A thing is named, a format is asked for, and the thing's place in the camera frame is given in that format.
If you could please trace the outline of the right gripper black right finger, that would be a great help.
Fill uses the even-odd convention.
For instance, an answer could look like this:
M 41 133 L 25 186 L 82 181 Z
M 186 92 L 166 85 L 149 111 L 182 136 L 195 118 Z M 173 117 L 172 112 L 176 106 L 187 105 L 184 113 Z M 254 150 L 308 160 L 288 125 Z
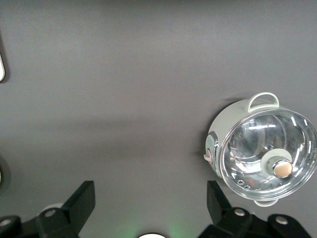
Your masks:
M 311 238 L 293 217 L 272 214 L 262 220 L 233 207 L 216 181 L 207 183 L 207 208 L 212 220 L 198 238 Z

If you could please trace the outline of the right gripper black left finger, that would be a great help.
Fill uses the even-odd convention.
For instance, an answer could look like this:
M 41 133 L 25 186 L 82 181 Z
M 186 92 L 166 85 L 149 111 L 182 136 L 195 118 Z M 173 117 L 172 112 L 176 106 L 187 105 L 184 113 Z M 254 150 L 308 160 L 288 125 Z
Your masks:
M 22 222 L 16 215 L 0 217 L 0 238 L 79 238 L 96 204 L 93 181 L 84 181 L 62 204 Z

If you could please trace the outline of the beige rectangular rabbit tray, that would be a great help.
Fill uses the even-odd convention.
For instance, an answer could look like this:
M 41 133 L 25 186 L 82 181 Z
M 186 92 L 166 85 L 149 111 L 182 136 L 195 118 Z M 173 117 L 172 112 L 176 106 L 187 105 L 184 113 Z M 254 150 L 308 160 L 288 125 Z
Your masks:
M 2 36 L 0 31 L 0 84 L 5 82 L 6 69 L 5 69 L 5 52 L 2 42 Z

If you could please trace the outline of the glass pot lid with knob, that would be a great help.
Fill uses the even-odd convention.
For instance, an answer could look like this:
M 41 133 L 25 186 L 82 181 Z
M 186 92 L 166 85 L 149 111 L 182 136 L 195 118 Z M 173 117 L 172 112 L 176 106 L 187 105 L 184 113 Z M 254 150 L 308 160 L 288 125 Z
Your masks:
M 317 130 L 290 110 L 259 111 L 229 131 L 219 165 L 223 180 L 238 195 L 255 201 L 281 199 L 317 170 Z

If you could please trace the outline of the steel pot with glass lid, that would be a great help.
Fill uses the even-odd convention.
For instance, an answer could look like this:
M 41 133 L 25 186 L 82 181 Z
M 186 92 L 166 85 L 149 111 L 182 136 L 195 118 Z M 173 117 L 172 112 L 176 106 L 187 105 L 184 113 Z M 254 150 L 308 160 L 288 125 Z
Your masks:
M 229 131 L 243 118 L 262 110 L 287 109 L 280 105 L 276 95 L 270 92 L 255 94 L 249 99 L 235 102 L 223 109 L 213 120 L 205 142 L 204 159 L 208 161 L 215 174 L 221 178 L 220 150 Z M 255 201 L 257 205 L 267 207 L 275 204 L 277 200 Z

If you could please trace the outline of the dark grey table mat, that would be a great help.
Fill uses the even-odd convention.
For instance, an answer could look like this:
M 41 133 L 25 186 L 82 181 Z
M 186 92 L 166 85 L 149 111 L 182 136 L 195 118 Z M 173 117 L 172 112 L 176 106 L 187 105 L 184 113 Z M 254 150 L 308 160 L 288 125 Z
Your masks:
M 0 217 L 93 180 L 80 238 L 197 238 L 213 118 L 259 92 L 317 128 L 317 0 L 0 0 Z

